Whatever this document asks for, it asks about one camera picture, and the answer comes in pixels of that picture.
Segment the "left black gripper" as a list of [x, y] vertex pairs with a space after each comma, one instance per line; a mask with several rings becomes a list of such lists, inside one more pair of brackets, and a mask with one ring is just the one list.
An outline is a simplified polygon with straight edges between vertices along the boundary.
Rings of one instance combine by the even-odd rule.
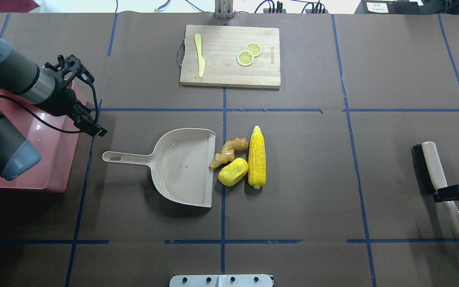
[[55, 84], [53, 92], [43, 102], [44, 110], [53, 116], [69, 116], [74, 120], [74, 126], [80, 132], [92, 137], [105, 136], [108, 131], [98, 124], [100, 115], [96, 113], [95, 119], [92, 118], [90, 109], [78, 100], [77, 95], [71, 89], [71, 83], [75, 78], [92, 86], [94, 76], [75, 55], [67, 57], [58, 55], [57, 60], [57, 64], [46, 62], [43, 67], [45, 74], [51, 76]]

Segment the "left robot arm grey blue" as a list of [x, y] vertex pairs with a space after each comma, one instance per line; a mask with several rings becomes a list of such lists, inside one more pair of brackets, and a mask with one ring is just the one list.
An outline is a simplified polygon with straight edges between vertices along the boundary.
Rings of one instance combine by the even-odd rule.
[[[95, 116], [78, 98], [71, 83], [82, 80], [92, 91]], [[0, 38], [0, 98], [9, 100], [40, 123], [66, 134], [105, 136], [100, 126], [95, 78], [75, 55], [58, 55], [57, 63], [43, 67]], [[28, 171], [41, 156], [0, 110], [0, 177], [12, 181]]]

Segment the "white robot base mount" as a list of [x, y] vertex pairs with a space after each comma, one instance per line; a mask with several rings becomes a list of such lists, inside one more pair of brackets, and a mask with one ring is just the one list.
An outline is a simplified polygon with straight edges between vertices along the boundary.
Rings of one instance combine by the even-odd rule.
[[172, 276], [170, 287], [273, 287], [275, 281], [268, 274], [203, 274]]

